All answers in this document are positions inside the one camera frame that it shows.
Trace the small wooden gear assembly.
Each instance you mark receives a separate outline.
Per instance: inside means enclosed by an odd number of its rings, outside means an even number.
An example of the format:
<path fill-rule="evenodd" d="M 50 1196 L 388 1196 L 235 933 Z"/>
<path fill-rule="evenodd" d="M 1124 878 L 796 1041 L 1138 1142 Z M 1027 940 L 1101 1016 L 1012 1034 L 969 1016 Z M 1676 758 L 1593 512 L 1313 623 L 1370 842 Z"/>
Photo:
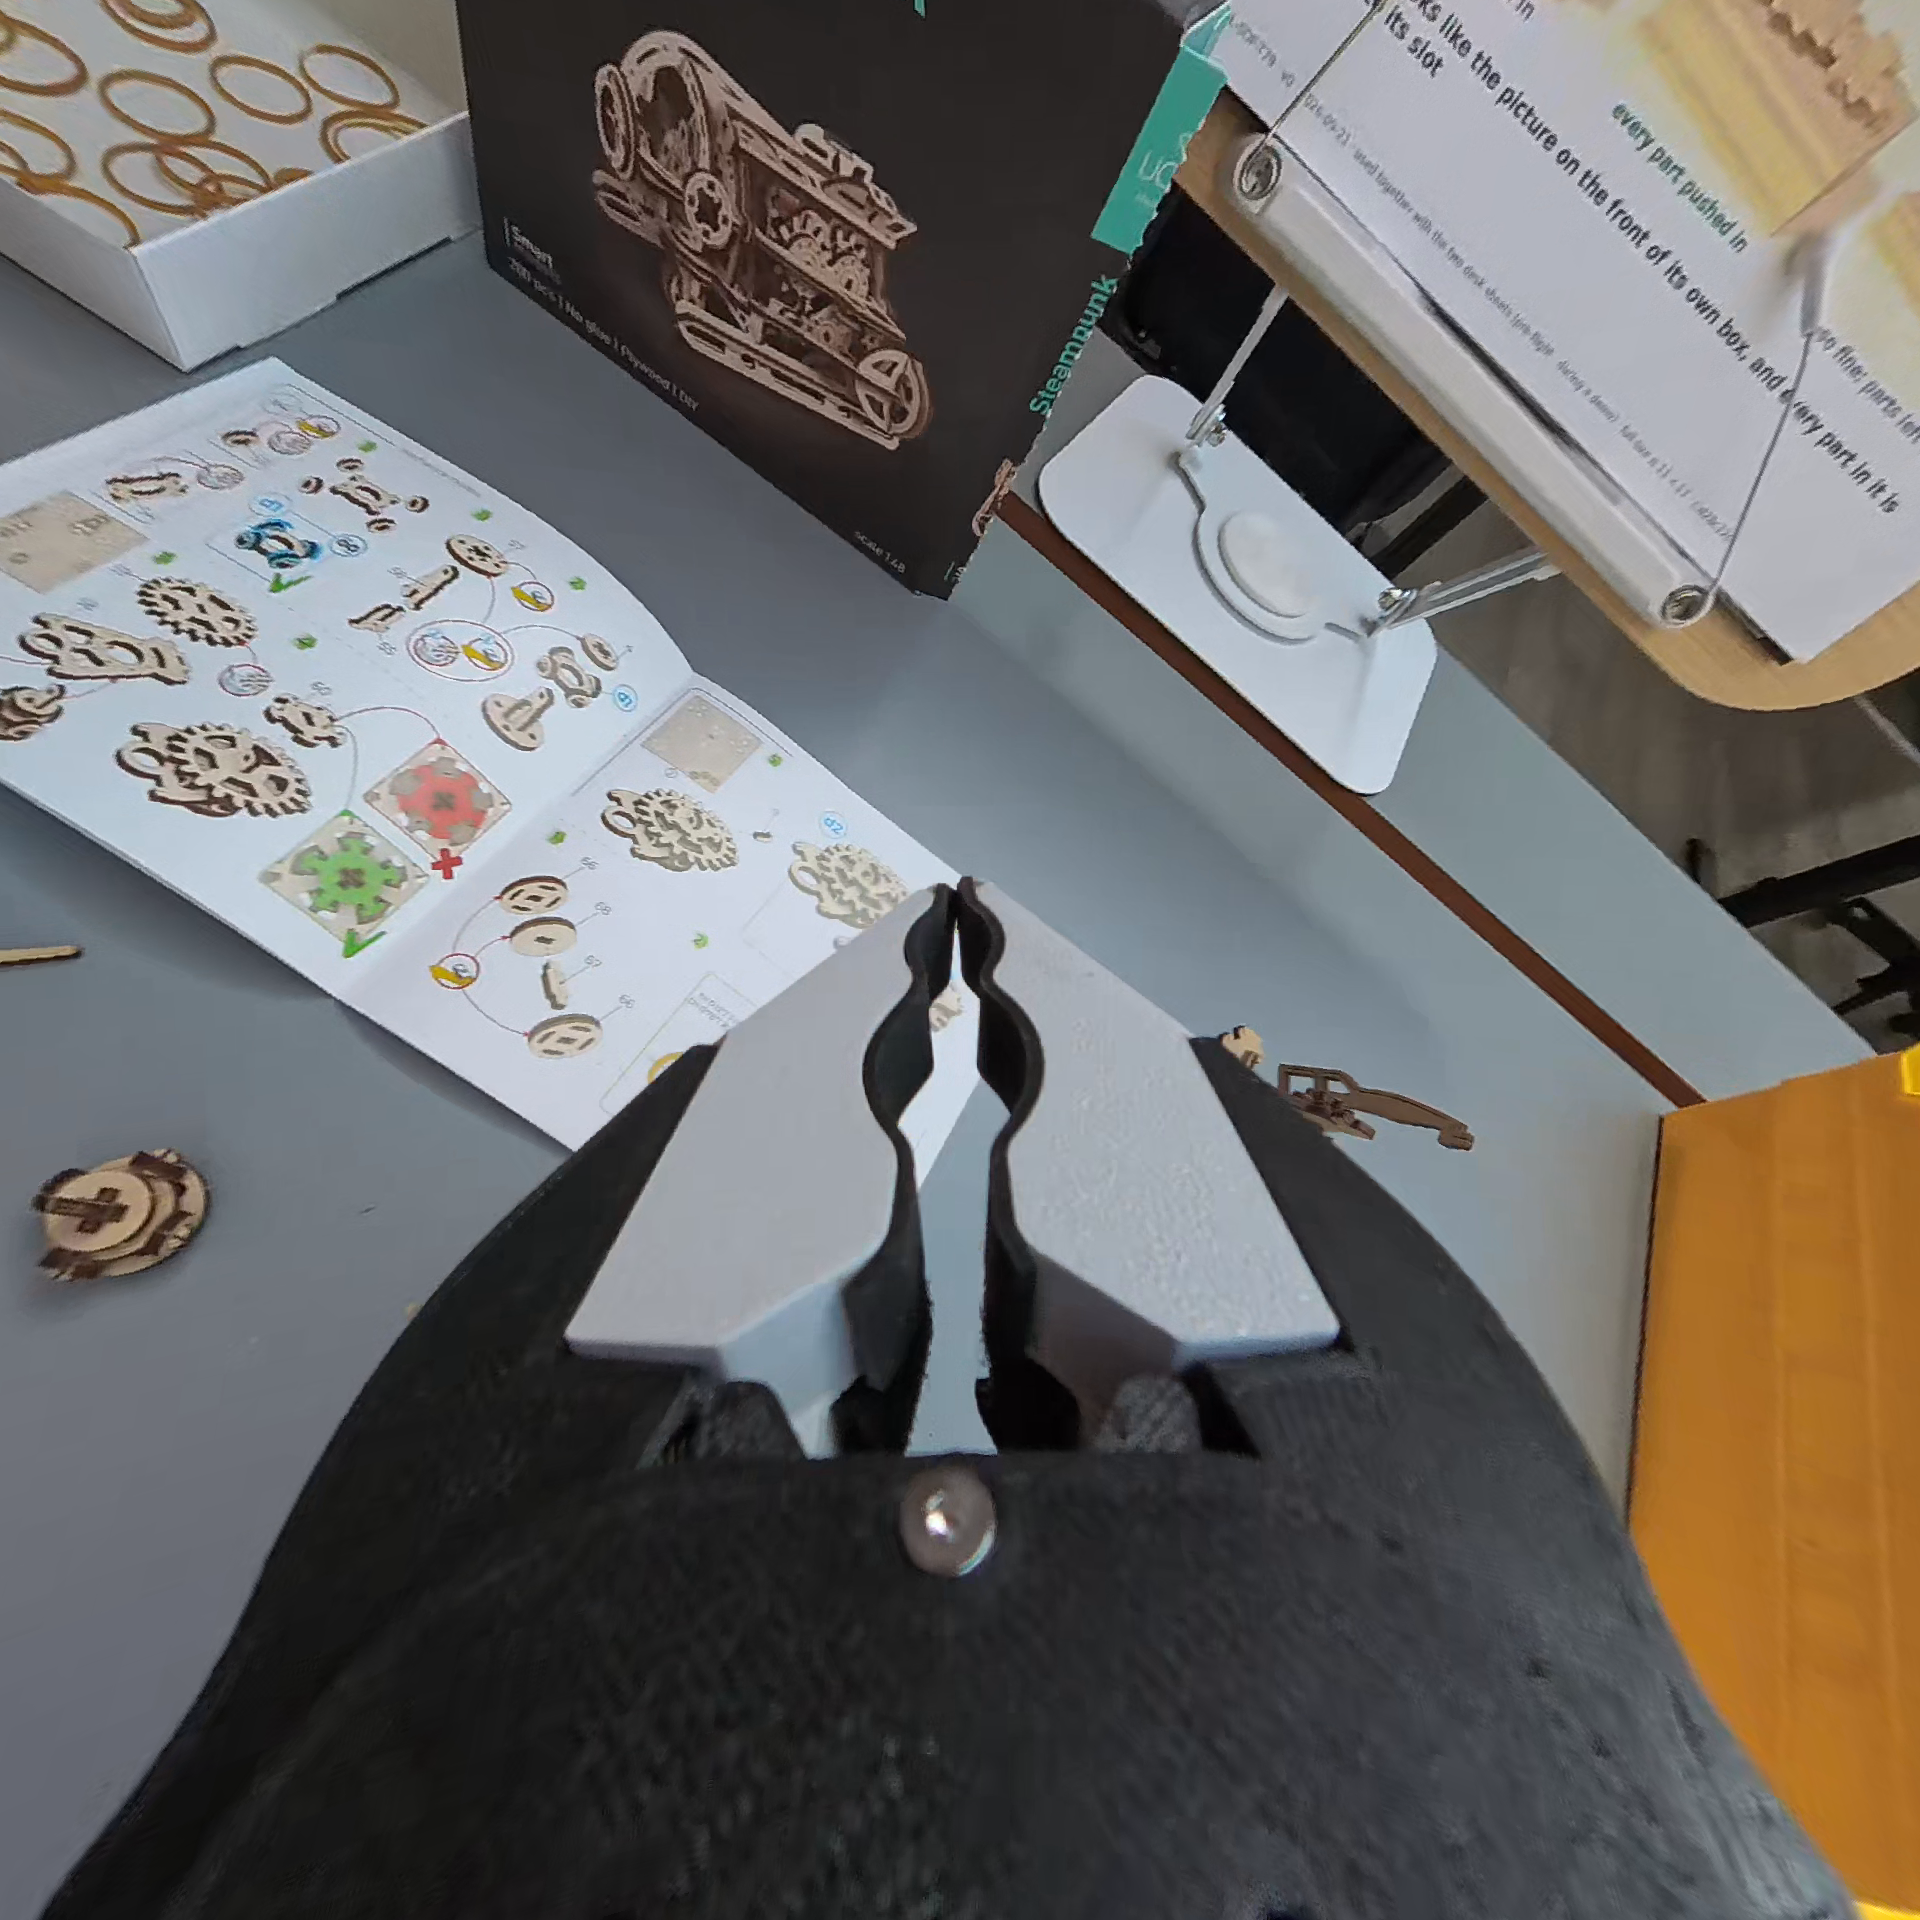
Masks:
<path fill-rule="evenodd" d="M 44 1269 L 57 1281 L 137 1278 L 206 1225 L 206 1180 L 178 1150 L 63 1163 L 35 1189 Z"/>

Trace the partly built wooden model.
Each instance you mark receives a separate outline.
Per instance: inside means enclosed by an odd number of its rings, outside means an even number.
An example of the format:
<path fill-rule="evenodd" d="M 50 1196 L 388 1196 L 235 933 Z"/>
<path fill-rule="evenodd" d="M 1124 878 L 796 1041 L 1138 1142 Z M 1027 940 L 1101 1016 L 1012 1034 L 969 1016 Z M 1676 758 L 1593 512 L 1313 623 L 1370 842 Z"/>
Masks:
<path fill-rule="evenodd" d="M 1323 1134 L 1381 1134 L 1381 1119 L 1390 1119 L 1390 1125 L 1429 1133 L 1441 1150 L 1476 1142 L 1453 1112 L 1394 1094 L 1394 1090 L 1365 1090 L 1329 1066 L 1279 1066 L 1279 1090 Z"/>

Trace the black model kit box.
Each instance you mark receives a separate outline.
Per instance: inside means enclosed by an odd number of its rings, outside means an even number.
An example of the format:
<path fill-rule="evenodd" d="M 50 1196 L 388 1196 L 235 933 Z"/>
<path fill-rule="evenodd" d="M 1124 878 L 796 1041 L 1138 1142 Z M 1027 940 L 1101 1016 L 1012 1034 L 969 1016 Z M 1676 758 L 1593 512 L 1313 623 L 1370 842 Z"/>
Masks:
<path fill-rule="evenodd" d="M 491 267 L 950 603 L 1117 301 L 1231 8 L 473 0 Z"/>

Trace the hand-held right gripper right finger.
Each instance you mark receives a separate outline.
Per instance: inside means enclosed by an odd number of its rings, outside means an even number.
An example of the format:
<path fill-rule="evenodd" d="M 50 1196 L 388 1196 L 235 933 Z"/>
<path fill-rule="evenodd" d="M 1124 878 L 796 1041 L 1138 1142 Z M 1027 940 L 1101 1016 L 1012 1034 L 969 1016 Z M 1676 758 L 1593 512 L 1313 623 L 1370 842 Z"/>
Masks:
<path fill-rule="evenodd" d="M 1092 1448 L 1202 1366 L 1329 1357 L 1343 1326 L 1224 1090 L 1275 1094 L 1003 882 L 958 882 L 988 1150 L 978 1413 Z"/>

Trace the pile of tan rubber bands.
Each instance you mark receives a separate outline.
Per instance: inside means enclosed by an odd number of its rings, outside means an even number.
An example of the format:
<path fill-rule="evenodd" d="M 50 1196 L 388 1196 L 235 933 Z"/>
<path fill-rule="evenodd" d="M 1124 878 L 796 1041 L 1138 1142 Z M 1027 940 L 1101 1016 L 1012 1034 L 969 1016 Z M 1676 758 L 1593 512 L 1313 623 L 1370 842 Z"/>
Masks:
<path fill-rule="evenodd" d="M 8 0 L 0 181 L 142 249 L 453 120 L 344 8 Z"/>

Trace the printed instruction sheet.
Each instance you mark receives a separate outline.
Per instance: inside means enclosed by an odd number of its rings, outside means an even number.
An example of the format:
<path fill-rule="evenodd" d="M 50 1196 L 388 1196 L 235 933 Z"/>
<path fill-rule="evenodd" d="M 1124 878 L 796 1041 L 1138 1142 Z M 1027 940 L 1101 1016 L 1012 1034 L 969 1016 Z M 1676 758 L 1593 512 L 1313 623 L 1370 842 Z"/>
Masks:
<path fill-rule="evenodd" d="M 1783 662 L 1913 591 L 1913 0 L 1231 8 L 1231 91 Z"/>

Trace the yellow plastic bin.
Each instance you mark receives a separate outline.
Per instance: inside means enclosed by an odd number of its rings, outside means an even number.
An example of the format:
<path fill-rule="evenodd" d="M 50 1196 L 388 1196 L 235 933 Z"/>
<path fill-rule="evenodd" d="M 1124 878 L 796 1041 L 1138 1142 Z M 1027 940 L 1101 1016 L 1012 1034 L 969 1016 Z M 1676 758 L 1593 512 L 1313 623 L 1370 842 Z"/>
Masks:
<path fill-rule="evenodd" d="M 1920 1910 L 1920 1050 L 1659 1119 L 1627 1520 L 1864 1913 Z"/>

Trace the white document stand with sheet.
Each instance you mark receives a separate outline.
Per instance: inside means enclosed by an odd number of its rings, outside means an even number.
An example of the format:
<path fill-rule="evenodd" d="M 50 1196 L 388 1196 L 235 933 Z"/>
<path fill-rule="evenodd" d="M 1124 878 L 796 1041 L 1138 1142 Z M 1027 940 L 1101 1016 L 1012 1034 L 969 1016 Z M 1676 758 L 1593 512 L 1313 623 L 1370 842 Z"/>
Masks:
<path fill-rule="evenodd" d="M 1833 653 L 1783 662 L 1231 84 L 1182 150 L 1182 196 L 1275 275 L 1275 294 L 1210 394 L 1138 379 L 1038 472 L 1038 505 L 1077 560 L 1343 790 L 1390 790 L 1429 685 L 1429 623 L 1542 574 L 1566 574 L 1670 685 L 1712 706 L 1839 706 L 1913 670 L 1913 591 Z M 1363 560 L 1249 450 L 1249 431 L 1231 431 L 1231 394 L 1282 309 L 1307 309 L 1505 505 L 1520 528 L 1511 560 L 1401 591 L 1394 560 Z"/>

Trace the black metal frame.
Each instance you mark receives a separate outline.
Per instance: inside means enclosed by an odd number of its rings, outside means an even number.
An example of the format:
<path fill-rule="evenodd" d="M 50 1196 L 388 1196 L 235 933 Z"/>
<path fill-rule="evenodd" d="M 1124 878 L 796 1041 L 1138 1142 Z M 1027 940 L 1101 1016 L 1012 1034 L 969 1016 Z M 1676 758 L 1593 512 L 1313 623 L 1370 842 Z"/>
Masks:
<path fill-rule="evenodd" d="M 1878 1053 L 1920 1041 L 1913 849 L 1897 838 L 1783 878 L 1720 882 L 1704 838 L 1686 872 Z"/>

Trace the open instruction booklet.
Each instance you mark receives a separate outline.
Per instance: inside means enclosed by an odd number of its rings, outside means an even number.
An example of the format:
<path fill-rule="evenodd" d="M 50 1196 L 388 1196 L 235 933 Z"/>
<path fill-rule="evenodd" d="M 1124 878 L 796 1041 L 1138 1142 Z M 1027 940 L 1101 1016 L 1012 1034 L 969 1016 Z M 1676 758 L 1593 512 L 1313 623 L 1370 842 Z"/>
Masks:
<path fill-rule="evenodd" d="M 956 872 L 286 357 L 0 472 L 8 790 L 582 1150 Z"/>

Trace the white cardboard tray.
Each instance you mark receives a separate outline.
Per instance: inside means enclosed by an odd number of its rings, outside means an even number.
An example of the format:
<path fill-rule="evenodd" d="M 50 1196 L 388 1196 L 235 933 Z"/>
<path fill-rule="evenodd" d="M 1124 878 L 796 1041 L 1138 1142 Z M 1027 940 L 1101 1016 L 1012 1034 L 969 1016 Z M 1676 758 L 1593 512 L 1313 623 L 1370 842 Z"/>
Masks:
<path fill-rule="evenodd" d="M 421 56 L 453 120 L 254 206 L 142 249 L 82 235 L 71 218 L 0 190 L 0 249 L 165 365 L 196 373 L 254 345 L 346 289 L 479 227 L 460 18 L 451 0 L 334 0 L 381 50 Z"/>

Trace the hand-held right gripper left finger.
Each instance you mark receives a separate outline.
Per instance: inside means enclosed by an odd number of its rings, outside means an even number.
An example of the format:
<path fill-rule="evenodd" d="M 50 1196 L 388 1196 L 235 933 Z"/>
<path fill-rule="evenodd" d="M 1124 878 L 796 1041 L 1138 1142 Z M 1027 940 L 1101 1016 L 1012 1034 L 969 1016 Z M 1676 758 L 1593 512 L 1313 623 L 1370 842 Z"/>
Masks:
<path fill-rule="evenodd" d="M 803 1448 L 899 1455 L 926 1394 L 918 1186 L 958 1125 L 956 882 L 913 891 L 696 1050 L 568 1347 L 779 1394 Z"/>

